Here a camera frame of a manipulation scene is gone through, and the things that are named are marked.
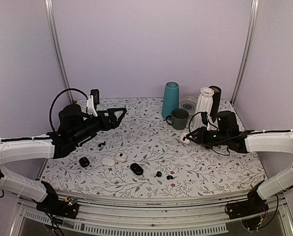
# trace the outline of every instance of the printed leaf pattern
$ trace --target printed leaf pattern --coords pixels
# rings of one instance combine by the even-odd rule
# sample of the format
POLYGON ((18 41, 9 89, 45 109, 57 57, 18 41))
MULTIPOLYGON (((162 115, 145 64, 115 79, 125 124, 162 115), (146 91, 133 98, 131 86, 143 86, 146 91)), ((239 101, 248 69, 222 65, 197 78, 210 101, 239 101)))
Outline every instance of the printed leaf pattern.
MULTIPOLYGON (((266 178, 256 154, 221 156, 191 143, 180 142, 183 131, 174 130, 161 116, 160 98, 101 99, 99 110, 126 107, 128 113, 121 125, 99 132, 78 150, 62 159, 49 159, 41 180, 55 189, 84 194, 134 197, 177 198, 206 196, 251 189, 266 178), (101 159, 125 153, 129 160, 114 167, 101 164, 101 159), (78 160, 87 157, 90 165, 82 168, 78 160), (136 162, 144 170, 136 176, 130 165, 136 162), (160 171, 162 177, 156 177, 160 171)), ((79 100, 83 111, 86 101, 79 100)), ((222 100, 220 111, 234 111, 222 100)), ((218 152, 226 153, 222 146, 218 152)))

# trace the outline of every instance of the gray mug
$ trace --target gray mug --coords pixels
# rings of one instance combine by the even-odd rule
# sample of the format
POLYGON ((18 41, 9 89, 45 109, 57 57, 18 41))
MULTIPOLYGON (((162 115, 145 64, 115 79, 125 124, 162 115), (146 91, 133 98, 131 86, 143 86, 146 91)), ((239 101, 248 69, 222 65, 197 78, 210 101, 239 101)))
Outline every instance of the gray mug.
POLYGON ((174 129, 183 130, 187 126, 189 118, 189 113, 185 109, 177 108, 172 111, 172 115, 166 117, 166 122, 170 124, 174 129))

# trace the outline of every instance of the white wall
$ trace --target white wall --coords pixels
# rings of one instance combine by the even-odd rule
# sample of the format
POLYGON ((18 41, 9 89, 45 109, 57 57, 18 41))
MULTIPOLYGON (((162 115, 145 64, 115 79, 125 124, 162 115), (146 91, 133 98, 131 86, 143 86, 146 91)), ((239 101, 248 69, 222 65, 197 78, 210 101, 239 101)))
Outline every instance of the white wall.
POLYGON ((72 87, 101 97, 181 95, 217 85, 230 98, 246 40, 250 0, 56 0, 72 87))
MULTIPOLYGON (((0 137, 50 131, 49 108, 61 90, 44 1, 0 0, 0 137)), ((64 96, 57 109, 66 103, 64 96)), ((34 178, 41 163, 11 163, 8 168, 34 178)), ((0 199, 0 236, 9 234, 17 201, 12 194, 0 199)))
MULTIPOLYGON (((293 0, 262 0, 254 40, 236 109, 246 128, 293 127, 293 0)), ((293 156, 261 155, 269 176, 293 163, 293 156)), ((293 189, 286 194, 293 217, 293 189)))

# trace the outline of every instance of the white vase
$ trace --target white vase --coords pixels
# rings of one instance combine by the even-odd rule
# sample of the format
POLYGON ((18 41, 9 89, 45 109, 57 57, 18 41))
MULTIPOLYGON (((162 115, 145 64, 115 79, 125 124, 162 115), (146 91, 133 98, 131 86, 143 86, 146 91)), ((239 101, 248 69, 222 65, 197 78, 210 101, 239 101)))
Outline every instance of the white vase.
MULTIPOLYGON (((213 105, 213 94, 214 91, 210 88, 201 88, 201 94, 199 95, 197 102, 196 102, 196 108, 195 113, 197 112, 207 112, 210 114, 211 108, 213 105)), ((195 129, 198 129, 200 127, 204 126, 202 123, 201 114, 198 114, 195 116, 195 118, 192 121, 192 131, 195 129)))

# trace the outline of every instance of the white bracket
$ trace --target white bracket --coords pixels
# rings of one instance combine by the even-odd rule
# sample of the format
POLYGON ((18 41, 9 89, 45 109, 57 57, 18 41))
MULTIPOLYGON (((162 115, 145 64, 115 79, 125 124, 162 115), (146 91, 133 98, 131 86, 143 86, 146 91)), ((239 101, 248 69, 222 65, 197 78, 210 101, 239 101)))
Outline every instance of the white bracket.
POLYGON ((93 115, 95 117, 98 116, 98 114, 95 110, 95 106, 94 106, 94 96, 93 95, 90 95, 88 97, 86 107, 87 107, 87 113, 89 115, 93 115))

